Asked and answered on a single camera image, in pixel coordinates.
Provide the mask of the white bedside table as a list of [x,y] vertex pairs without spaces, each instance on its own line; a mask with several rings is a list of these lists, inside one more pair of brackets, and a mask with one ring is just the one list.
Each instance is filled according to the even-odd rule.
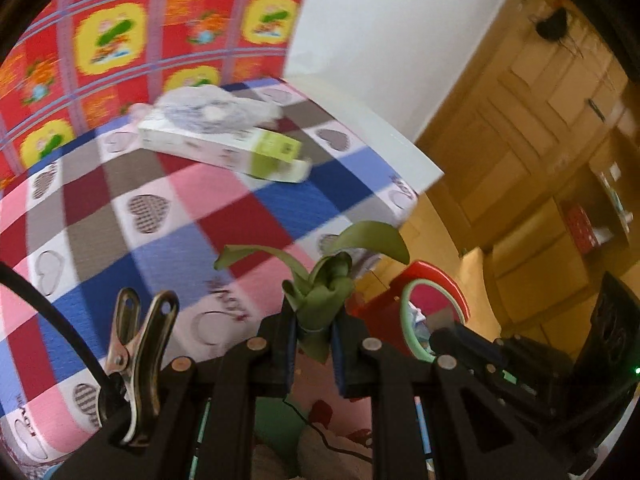
[[327,76],[293,66],[285,69],[283,79],[356,133],[418,194],[425,193],[444,176],[416,144]]

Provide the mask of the white printed plastic bag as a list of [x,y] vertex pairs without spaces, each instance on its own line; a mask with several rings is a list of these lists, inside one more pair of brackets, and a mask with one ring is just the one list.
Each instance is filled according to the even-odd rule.
[[278,104],[241,98],[212,84],[179,87],[153,104],[137,104],[130,120],[140,130],[212,136],[270,126],[283,117]]

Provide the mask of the checkered heart bed sheet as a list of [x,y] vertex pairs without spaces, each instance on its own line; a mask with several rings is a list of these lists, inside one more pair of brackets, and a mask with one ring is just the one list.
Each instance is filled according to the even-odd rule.
[[299,140],[309,177],[288,184],[154,153],[126,118],[51,152],[1,196],[1,259],[27,278],[104,359],[118,292],[180,300],[168,356],[204,361],[277,312],[288,269],[265,254],[217,271],[230,244],[287,250],[312,266],[360,220],[399,226],[416,193],[372,148],[288,84],[235,84],[276,102],[278,130]]

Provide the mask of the red green trash bin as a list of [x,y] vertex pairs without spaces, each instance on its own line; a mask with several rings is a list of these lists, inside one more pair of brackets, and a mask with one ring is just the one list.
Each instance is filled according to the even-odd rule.
[[399,319],[402,340],[410,356],[429,363],[436,358],[430,346],[431,334],[453,322],[462,324],[456,319],[448,298],[440,296],[430,286],[419,286],[404,292],[400,300]]

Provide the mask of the red perforated basket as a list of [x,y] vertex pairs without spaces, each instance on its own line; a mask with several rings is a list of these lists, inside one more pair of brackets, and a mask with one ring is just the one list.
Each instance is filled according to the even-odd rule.
[[599,246],[596,234],[585,209],[578,203],[562,203],[562,213],[565,225],[574,240],[578,252],[588,255]]

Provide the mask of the red floral patterned headboard cloth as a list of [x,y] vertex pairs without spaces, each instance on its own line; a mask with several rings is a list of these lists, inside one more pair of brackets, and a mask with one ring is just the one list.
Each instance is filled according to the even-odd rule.
[[1,182],[181,86],[283,73],[303,0],[1,0]]

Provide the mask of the metal spring clamp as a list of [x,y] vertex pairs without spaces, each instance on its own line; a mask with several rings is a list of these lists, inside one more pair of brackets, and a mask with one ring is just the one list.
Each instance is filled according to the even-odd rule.
[[179,299],[171,290],[155,295],[147,311],[134,289],[118,293],[105,362],[112,388],[99,392],[96,409],[102,424],[122,408],[129,411],[123,445],[140,448],[151,440],[160,416],[160,364],[178,311]]

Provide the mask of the white green cardboard box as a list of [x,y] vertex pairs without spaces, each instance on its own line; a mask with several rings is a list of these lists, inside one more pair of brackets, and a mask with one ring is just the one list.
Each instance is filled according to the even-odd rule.
[[138,125],[144,148],[202,164],[226,168],[273,182],[299,183],[311,172],[302,157],[302,142],[262,128],[222,133],[196,133],[165,119],[148,118]]

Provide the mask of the wooden cabinet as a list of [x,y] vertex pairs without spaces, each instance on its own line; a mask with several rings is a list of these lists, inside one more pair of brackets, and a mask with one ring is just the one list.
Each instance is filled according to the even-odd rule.
[[[588,255],[570,237],[564,202],[588,214],[599,243]],[[502,336],[527,336],[576,356],[606,272],[639,288],[639,139],[617,129],[492,248],[485,283]]]

